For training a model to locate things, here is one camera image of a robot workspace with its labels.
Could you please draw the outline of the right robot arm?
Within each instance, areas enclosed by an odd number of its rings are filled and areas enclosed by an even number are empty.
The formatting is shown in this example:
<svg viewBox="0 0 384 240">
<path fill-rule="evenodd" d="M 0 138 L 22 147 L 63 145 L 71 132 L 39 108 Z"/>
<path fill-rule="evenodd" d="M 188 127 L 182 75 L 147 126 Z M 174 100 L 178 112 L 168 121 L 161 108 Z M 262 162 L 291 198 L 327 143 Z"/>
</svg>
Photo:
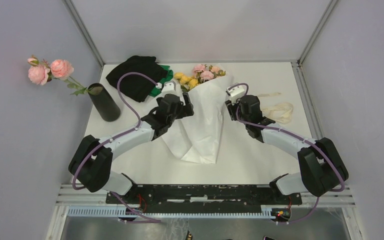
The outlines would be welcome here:
<svg viewBox="0 0 384 240">
<path fill-rule="evenodd" d="M 298 161 L 299 172 L 281 175 L 269 183 L 269 199 L 282 204 L 294 193 L 308 192 L 321 197 L 341 192 L 349 177 L 348 170 L 329 138 L 305 138 L 265 117 L 255 95 L 229 96 L 225 102 L 232 121 L 244 124 L 248 135 L 274 146 Z"/>
</svg>

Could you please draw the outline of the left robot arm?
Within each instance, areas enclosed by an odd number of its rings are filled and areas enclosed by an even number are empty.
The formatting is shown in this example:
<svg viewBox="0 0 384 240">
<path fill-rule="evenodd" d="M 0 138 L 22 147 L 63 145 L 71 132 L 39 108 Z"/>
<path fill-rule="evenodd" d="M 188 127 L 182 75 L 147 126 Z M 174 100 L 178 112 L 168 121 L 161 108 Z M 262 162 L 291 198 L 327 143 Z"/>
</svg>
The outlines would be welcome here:
<svg viewBox="0 0 384 240">
<path fill-rule="evenodd" d="M 73 175 L 73 189 L 87 189 L 91 193 L 99 190 L 114 192 L 125 204 L 136 200 L 136 183 L 127 175 L 112 171 L 113 160 L 166 134 L 174 121 L 194 115 L 193 104 L 186 92 L 181 95 L 168 93 L 156 101 L 157 106 L 129 129 L 104 138 L 87 135 L 82 139 L 68 166 Z"/>
</svg>

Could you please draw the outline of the cream printed ribbon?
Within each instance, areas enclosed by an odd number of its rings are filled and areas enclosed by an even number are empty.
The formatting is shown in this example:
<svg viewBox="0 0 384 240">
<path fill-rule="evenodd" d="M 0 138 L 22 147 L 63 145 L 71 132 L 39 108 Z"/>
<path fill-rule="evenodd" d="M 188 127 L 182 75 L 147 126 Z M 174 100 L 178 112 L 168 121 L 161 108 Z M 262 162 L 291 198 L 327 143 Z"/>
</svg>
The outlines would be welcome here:
<svg viewBox="0 0 384 240">
<path fill-rule="evenodd" d="M 262 106 L 263 115 L 281 124 L 288 124 L 292 121 L 294 106 L 290 102 L 279 102 L 271 106 Z"/>
</svg>

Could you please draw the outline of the pink and yellow flower bunch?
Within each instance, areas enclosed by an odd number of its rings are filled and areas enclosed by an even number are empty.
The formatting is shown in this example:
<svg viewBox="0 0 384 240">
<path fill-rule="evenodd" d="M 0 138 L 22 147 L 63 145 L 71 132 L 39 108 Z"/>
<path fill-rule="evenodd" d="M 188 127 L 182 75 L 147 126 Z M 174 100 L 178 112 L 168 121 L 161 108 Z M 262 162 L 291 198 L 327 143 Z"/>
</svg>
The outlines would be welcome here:
<svg viewBox="0 0 384 240">
<path fill-rule="evenodd" d="M 201 84 L 226 75 L 227 72 L 220 66 L 200 63 L 193 67 L 191 75 L 186 75 L 183 72 L 176 72 L 173 75 L 173 79 L 180 84 L 180 88 L 183 92 L 189 92 Z"/>
</svg>

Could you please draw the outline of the white paper bouquet wrap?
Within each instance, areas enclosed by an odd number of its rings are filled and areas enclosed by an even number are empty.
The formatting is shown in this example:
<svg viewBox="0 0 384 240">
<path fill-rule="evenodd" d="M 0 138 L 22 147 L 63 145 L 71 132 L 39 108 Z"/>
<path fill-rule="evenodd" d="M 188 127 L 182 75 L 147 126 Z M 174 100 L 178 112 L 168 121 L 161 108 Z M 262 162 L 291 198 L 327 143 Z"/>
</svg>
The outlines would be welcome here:
<svg viewBox="0 0 384 240">
<path fill-rule="evenodd" d="M 222 108 L 226 90 L 233 84 L 230 74 L 202 83 L 188 91 L 194 114 L 176 120 L 163 141 L 175 158 L 197 164 L 217 162 L 221 131 Z"/>
</svg>

